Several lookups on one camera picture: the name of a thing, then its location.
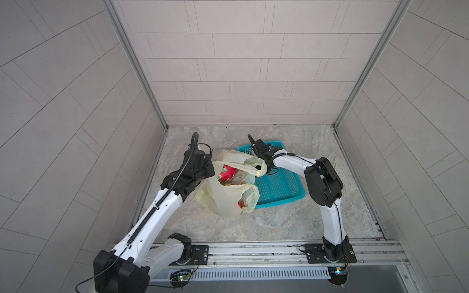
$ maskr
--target metal edge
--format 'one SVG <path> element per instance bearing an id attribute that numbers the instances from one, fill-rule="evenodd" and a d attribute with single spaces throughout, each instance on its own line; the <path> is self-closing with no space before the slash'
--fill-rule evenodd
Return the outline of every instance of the metal edge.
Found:
<path id="1" fill-rule="evenodd" d="M 109 17 L 109 20 L 111 21 L 111 25 L 113 26 L 114 31 L 117 37 L 119 38 L 119 41 L 124 49 L 125 54 L 129 58 L 130 64 L 134 69 L 135 74 L 137 75 L 137 79 L 140 82 L 140 85 L 142 86 L 145 95 L 150 101 L 150 104 L 153 109 L 156 111 L 156 114 L 158 115 L 161 124 L 163 124 L 165 129 L 168 129 L 168 124 L 166 123 L 165 117 L 163 116 L 161 109 L 158 107 L 155 95 L 153 94 L 153 91 L 151 90 L 151 87 L 148 84 L 148 81 L 146 80 L 145 74 L 142 70 L 142 66 L 138 61 L 138 58 L 135 54 L 132 44 L 130 43 L 129 38 L 127 37 L 127 34 L 124 30 L 121 20 L 119 19 L 119 16 L 117 15 L 112 0 L 101 0 L 101 2 L 103 4 L 103 8 L 106 11 L 107 16 Z"/>
<path id="2" fill-rule="evenodd" d="M 365 191 L 365 188 L 363 186 L 363 183 L 360 179 L 360 177 L 358 176 L 357 172 L 356 172 L 356 169 L 355 169 L 355 166 L 353 165 L 352 163 L 352 160 L 350 158 L 350 155 L 348 154 L 348 151 L 347 149 L 345 148 L 345 145 L 342 141 L 342 138 L 340 137 L 340 134 L 339 132 L 337 131 L 337 129 L 334 127 L 334 136 L 335 136 L 335 139 L 337 141 L 337 144 L 339 145 L 339 148 L 340 150 L 342 151 L 343 155 L 344 155 L 344 158 L 345 158 L 345 161 L 348 165 L 348 168 L 350 169 L 350 172 L 352 173 L 352 176 L 353 178 L 355 179 L 355 182 L 358 186 L 358 190 L 360 191 L 360 193 L 362 194 L 362 197 L 363 199 L 365 200 L 365 204 L 366 206 L 368 207 L 368 210 L 370 211 L 370 214 L 371 214 L 371 217 L 373 218 L 373 220 L 375 220 L 377 223 L 378 223 L 378 226 L 379 226 L 379 231 L 381 232 L 381 234 L 384 236 L 384 238 L 386 240 L 388 240 L 387 236 L 386 236 L 386 233 L 384 232 L 383 230 L 383 223 L 381 223 L 381 220 L 379 219 L 379 217 L 377 216 L 377 214 L 375 213 L 375 210 L 373 208 L 373 204 L 370 200 L 370 197 L 368 196 L 368 193 L 366 193 Z"/>
<path id="3" fill-rule="evenodd" d="M 379 40 L 376 43 L 376 46 L 373 49 L 373 52 L 371 52 L 370 57 L 366 61 L 366 64 L 363 67 L 362 72 L 360 73 L 347 100 L 345 101 L 345 104 L 342 107 L 342 110 L 340 111 L 339 115 L 337 115 L 337 119 L 333 123 L 335 128 L 338 128 L 340 124 L 342 123 L 342 121 L 344 120 L 345 114 L 347 114 L 347 111 L 351 108 L 353 101 L 355 101 L 355 98 L 358 96 L 358 93 L 360 92 L 363 85 L 365 84 L 365 81 L 367 80 L 371 71 L 375 67 L 376 62 L 378 61 L 379 57 L 383 53 L 387 44 L 389 43 L 389 40 L 393 36 L 397 26 L 399 25 L 402 18 L 404 17 L 404 14 L 407 12 L 407 7 L 409 6 L 411 2 L 412 0 L 400 0 L 398 5 L 394 9 L 394 12 L 391 15 L 391 18 L 389 19 L 383 33 L 379 37 Z"/>
<path id="4" fill-rule="evenodd" d="M 168 130 L 165 129 L 164 132 L 163 132 L 163 135 L 161 136 L 161 139 L 159 141 L 158 149 L 157 149 L 157 151 L 155 153 L 155 156 L 153 158 L 153 164 L 151 165 L 150 173 L 148 174 L 148 178 L 145 182 L 145 187 L 143 188 L 142 193 L 140 194 L 140 196 L 138 198 L 138 202 L 137 202 L 137 204 L 134 208 L 133 215 L 132 215 L 132 221 L 130 222 L 129 227 L 126 230 L 127 232 L 132 229 L 132 226 L 136 222 L 138 222 L 138 219 L 140 218 L 140 212 L 143 208 L 143 205 L 145 204 L 145 199 L 148 195 L 148 191 L 150 190 L 151 181 L 152 181 L 153 176 L 155 174 L 156 167 L 157 167 L 158 161 L 159 161 L 159 157 L 161 156 L 161 153 L 163 151 L 163 146 L 165 145 L 167 134 L 168 134 Z"/>

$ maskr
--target tile wall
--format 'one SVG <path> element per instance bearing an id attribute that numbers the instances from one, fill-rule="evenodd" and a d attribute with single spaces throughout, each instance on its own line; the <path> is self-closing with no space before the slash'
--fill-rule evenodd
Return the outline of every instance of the tile wall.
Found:
<path id="1" fill-rule="evenodd" d="M 396 1 L 114 5 L 170 125 L 331 124 Z"/>
<path id="2" fill-rule="evenodd" d="M 468 15 L 466 0 L 414 0 L 339 126 L 427 293 L 469 292 Z"/>
<path id="3" fill-rule="evenodd" d="M 0 291 L 74 292 L 163 127 L 99 0 L 3 0 L 0 20 Z"/>

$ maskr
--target food item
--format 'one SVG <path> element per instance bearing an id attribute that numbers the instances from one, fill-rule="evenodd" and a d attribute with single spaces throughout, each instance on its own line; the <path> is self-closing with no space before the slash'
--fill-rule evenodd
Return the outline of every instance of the food item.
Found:
<path id="1" fill-rule="evenodd" d="M 232 180 L 237 170 L 238 169 L 228 165 L 223 165 L 220 175 L 217 176 L 218 181 L 220 181 L 221 184 L 224 184 L 225 182 Z"/>

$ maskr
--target cable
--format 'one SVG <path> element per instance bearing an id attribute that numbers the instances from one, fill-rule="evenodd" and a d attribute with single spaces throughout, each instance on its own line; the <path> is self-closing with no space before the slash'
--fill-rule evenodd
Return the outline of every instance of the cable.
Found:
<path id="1" fill-rule="evenodd" d="M 80 291 L 78 291 L 78 286 L 79 286 L 79 285 L 81 285 L 81 284 L 83 284 L 83 283 L 85 283 L 85 282 L 88 282 L 88 281 L 91 280 L 91 279 L 96 278 L 97 276 L 101 275 L 102 273 L 104 273 L 105 271 L 107 271 L 108 269 L 110 269 L 110 268 L 115 264 L 115 262 L 124 254 L 124 251 L 126 251 L 126 249 L 127 249 L 127 247 L 124 248 L 124 250 L 121 252 L 121 254 L 113 261 L 113 263 L 112 263 L 110 266 L 108 266 L 107 268 L 105 268 L 104 271 L 100 272 L 100 273 L 97 274 L 97 275 L 94 275 L 94 276 L 91 277 L 91 278 L 86 279 L 86 280 L 83 281 L 83 282 L 78 283 L 78 284 L 75 286 L 75 291 L 76 291 L 76 293 L 80 293 Z"/>

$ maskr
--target vent grille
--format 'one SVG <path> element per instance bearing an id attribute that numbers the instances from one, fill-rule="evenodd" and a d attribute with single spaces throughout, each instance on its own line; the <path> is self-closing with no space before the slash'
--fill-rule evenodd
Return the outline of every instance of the vent grille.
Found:
<path id="1" fill-rule="evenodd" d="M 288 268 L 200 268 L 193 281 L 265 280 L 265 279 L 330 279 L 327 267 Z"/>

